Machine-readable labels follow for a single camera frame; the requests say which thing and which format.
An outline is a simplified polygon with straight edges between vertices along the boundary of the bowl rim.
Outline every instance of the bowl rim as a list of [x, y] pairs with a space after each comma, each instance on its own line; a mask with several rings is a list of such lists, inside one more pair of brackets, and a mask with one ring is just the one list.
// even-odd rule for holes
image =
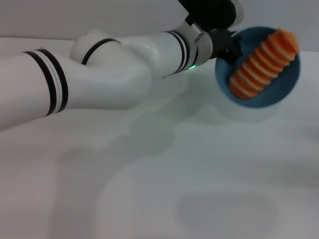
[[[278, 29], [278, 28], [271, 27], [271, 26], [256, 25], [256, 26], [246, 27], [245, 29], [242, 29], [242, 30], [240, 30], [240, 31], [237, 31], [237, 32], [235, 32], [234, 34], [232, 34], [232, 37], [234, 37], [234, 36], [237, 35], [237, 34], [240, 34], [241, 32], [243, 32], [243, 31], [245, 31], [245, 30], [249, 30], [249, 29], [251, 29], [251, 28], [258, 28], [258, 27], [267, 28], [267, 29], [271, 29], [271, 30], [277, 30], [277, 29]], [[224, 92], [224, 90], [222, 89], [222, 86], [221, 86], [221, 84], [219, 83], [219, 81], [217, 80], [217, 76], [216, 76], [216, 75], [217, 75], [217, 74], [216, 74], [216, 72], [217, 72], [217, 64], [218, 64], [218, 62], [224, 61], [223, 59], [220, 59], [220, 58], [217, 58], [217, 59], [216, 59], [216, 63], [215, 63], [215, 78], [216, 78], [217, 85], [218, 85], [219, 89], [222, 91], [223, 95], [225, 95], [231, 102], [233, 102], [233, 103], [235, 103], [235, 104], [237, 104], [237, 105], [239, 105], [239, 106], [241, 106], [241, 107], [247, 108], [247, 109], [266, 109], [266, 108], [273, 107], [273, 106], [276, 106], [276, 105], [280, 104], [282, 101], [284, 101], [284, 100], [295, 90], [295, 88], [296, 88], [296, 86], [297, 86], [297, 83], [298, 83], [298, 81], [299, 81], [299, 79], [300, 79], [301, 71], [302, 71], [302, 62], [301, 62], [301, 58], [300, 58], [300, 53], [298, 53], [298, 54], [296, 55], [296, 58], [295, 58], [294, 61], [296, 61], [297, 59], [298, 59], [298, 62], [299, 62], [299, 72], [298, 72], [297, 80], [296, 80], [294, 86], [292, 87], [292, 89], [290, 90], [290, 92], [289, 92], [285, 97], [283, 97], [281, 100], [279, 100], [279, 101], [277, 101], [276, 103], [273, 103], [273, 104], [271, 104], [271, 105], [269, 105], [269, 106], [251, 107], [251, 106], [242, 105], [241, 103], [239, 103], [239, 102], [237, 102], [237, 101], [234, 101], [232, 98], [230, 98], [230, 97]]]

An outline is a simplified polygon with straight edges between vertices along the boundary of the white table surface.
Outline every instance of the white table surface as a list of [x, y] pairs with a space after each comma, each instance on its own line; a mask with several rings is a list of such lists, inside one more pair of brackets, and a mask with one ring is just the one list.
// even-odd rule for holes
[[[2, 54], [72, 41], [0, 38]], [[126, 112], [0, 133], [1, 239], [318, 239], [319, 53], [277, 107], [230, 103], [214, 61]]]

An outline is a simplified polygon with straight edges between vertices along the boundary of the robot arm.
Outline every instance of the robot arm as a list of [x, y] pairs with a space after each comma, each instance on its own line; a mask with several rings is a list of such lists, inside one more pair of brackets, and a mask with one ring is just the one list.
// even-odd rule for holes
[[[125, 38], [89, 32], [75, 42], [70, 59], [45, 49], [0, 58], [0, 128], [66, 109], [129, 109], [143, 100], [152, 78], [215, 57], [236, 60], [239, 42], [228, 30], [217, 29], [243, 18], [234, 1], [212, 5], [212, 0], [180, 0], [189, 16], [168, 32]], [[203, 18], [203, 11], [198, 11], [208, 7], [226, 17], [220, 16], [218, 24]]]

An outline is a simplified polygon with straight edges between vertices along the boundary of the orange ridged toy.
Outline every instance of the orange ridged toy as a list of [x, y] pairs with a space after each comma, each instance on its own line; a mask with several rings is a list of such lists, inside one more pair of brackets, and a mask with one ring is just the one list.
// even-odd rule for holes
[[231, 76], [230, 91], [241, 99], [256, 97], [295, 59], [299, 51], [296, 36], [278, 29]]

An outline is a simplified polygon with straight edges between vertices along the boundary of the blue bowl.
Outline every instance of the blue bowl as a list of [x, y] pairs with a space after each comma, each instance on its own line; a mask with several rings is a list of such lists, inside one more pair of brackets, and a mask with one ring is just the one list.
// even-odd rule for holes
[[254, 49], [260, 46], [261, 42], [267, 39], [267, 36], [276, 29], [258, 26], [251, 27], [239, 32], [235, 35], [242, 37], [241, 47], [243, 56], [238, 59], [233, 65], [228, 64], [222, 59], [216, 60], [215, 75], [218, 85], [222, 92], [233, 102], [247, 107], [247, 108], [266, 108], [273, 106], [289, 95], [289, 93], [295, 87], [301, 68], [301, 61], [299, 55], [296, 56], [295, 60], [290, 63], [289, 66], [285, 67], [277, 78], [275, 78], [270, 85], [268, 85], [257, 97], [249, 100], [242, 100], [236, 97], [228, 88], [230, 76], [241, 66], [248, 56], [254, 52]]

